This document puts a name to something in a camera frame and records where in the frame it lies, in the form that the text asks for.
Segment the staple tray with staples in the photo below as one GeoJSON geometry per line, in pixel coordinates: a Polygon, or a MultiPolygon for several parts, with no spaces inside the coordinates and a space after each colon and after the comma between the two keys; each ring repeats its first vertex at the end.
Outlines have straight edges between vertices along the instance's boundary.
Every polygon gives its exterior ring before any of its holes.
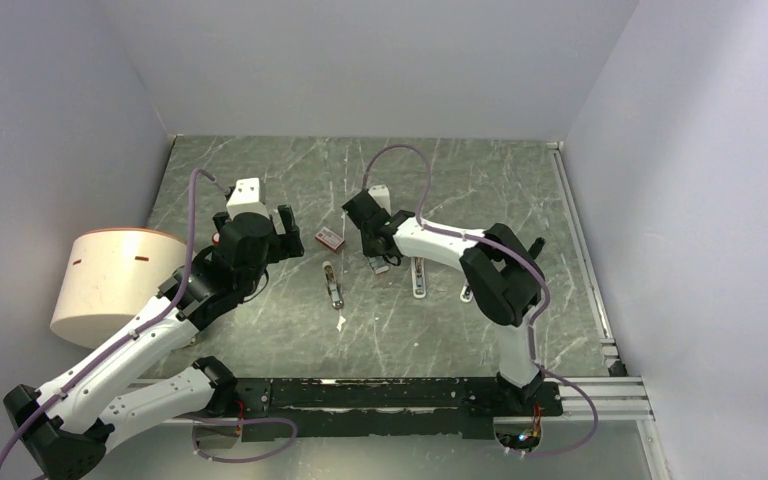
{"type": "Polygon", "coordinates": [[[370,257],[368,259],[368,263],[370,265],[372,272],[375,275],[380,275],[390,270],[389,263],[386,260],[384,260],[382,257],[370,257]]]}

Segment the long white stapler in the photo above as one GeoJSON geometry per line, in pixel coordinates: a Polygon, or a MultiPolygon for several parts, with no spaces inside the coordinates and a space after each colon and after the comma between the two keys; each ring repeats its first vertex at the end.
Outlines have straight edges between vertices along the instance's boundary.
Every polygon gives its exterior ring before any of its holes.
{"type": "Polygon", "coordinates": [[[416,299],[424,299],[427,295],[425,283],[424,260],[419,257],[411,259],[411,275],[413,285],[413,296],[416,299]]]}

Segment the red staple box sleeve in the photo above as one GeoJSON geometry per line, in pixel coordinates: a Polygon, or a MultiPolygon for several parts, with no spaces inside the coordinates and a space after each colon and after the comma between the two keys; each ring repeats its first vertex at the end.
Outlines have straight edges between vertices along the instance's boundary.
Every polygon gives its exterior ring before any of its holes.
{"type": "Polygon", "coordinates": [[[315,239],[333,253],[339,253],[345,246],[345,239],[328,227],[321,227],[315,234],[315,239]]]}

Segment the small beige stapler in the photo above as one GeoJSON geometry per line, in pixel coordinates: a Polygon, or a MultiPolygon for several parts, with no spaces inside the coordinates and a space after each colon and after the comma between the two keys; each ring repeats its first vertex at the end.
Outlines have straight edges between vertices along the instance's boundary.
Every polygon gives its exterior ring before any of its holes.
{"type": "Polygon", "coordinates": [[[325,261],[322,264],[322,268],[325,275],[326,287],[331,305],[335,310],[340,310],[344,307],[344,299],[341,293],[341,287],[337,278],[336,270],[333,264],[329,261],[325,261]]]}

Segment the small blue stapler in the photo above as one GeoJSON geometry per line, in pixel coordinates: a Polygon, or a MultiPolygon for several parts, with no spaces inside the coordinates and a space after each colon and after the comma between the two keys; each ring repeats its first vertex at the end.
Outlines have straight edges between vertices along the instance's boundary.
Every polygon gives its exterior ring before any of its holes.
{"type": "Polygon", "coordinates": [[[470,303],[473,300],[473,291],[471,289],[471,286],[468,283],[465,283],[463,285],[463,288],[460,293],[460,300],[463,303],[470,303]]]}

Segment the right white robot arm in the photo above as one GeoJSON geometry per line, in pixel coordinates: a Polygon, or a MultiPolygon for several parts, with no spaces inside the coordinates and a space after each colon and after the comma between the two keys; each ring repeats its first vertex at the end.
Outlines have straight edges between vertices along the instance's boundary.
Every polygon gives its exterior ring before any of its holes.
{"type": "Polygon", "coordinates": [[[479,310],[494,325],[502,406],[513,414],[533,406],[544,381],[536,365],[533,317],[546,307],[546,278],[536,264],[545,240],[527,248],[502,223],[485,230],[458,229],[406,210],[391,213],[368,189],[342,209],[360,232],[365,256],[420,258],[463,273],[479,310]]]}

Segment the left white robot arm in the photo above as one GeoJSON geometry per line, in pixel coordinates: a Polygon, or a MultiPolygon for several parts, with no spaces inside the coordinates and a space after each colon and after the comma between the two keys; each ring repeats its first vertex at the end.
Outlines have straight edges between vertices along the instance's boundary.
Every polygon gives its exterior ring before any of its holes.
{"type": "Polygon", "coordinates": [[[149,366],[252,296],[267,267],[303,255],[288,205],[270,215],[215,215],[219,241],[161,284],[142,310],[83,361],[40,387],[19,385],[3,399],[22,443],[48,479],[80,479],[125,440],[166,420],[239,409],[237,379],[216,357],[197,359],[167,381],[127,393],[149,366]]]}

